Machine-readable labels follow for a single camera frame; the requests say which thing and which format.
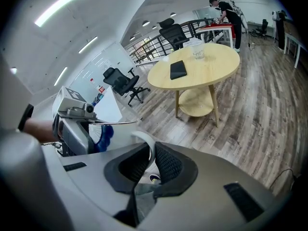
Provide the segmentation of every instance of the table lower shelf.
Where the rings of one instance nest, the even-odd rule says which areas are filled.
[[[180,95],[179,108],[190,116],[200,117],[209,114],[214,109],[209,88],[186,90]]]

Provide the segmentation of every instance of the chair backrest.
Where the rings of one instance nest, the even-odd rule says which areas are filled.
[[[267,22],[267,20],[266,19],[263,19],[263,21],[262,21],[262,31],[263,32],[266,32],[266,28],[268,27],[268,22]]]
[[[179,24],[173,23],[174,20],[171,18],[160,22],[159,24],[162,29],[159,30],[159,33],[171,44],[173,48],[176,48],[174,43],[186,39],[186,35]]]
[[[123,89],[123,87],[126,86],[130,81],[130,78],[122,74],[118,68],[110,67],[103,73],[103,75],[105,77],[103,81],[106,84],[112,86],[116,92],[119,92],[121,89]]]

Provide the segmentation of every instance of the white handle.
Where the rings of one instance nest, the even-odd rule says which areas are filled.
[[[150,135],[148,135],[144,132],[141,132],[141,131],[133,131],[131,134],[148,143],[148,145],[151,149],[151,158],[150,158],[148,167],[151,166],[152,163],[154,162],[154,159],[155,159],[155,141],[152,139],[152,137]]]

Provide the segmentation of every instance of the chair headrest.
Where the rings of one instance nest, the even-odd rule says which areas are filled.
[[[168,18],[162,22],[158,22],[161,28],[168,28],[170,27],[173,23],[174,20],[172,18]]]
[[[115,69],[113,67],[108,68],[104,73],[104,77],[106,79],[108,79],[110,77],[110,75],[112,75],[112,73],[115,71]]]

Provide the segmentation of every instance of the shoe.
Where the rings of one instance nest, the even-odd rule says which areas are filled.
[[[150,178],[150,181],[151,181],[153,184],[155,184],[155,182],[156,182],[157,180],[160,180],[160,178],[159,178],[159,176],[158,176],[157,174],[151,174],[151,175],[149,176],[149,178]]]

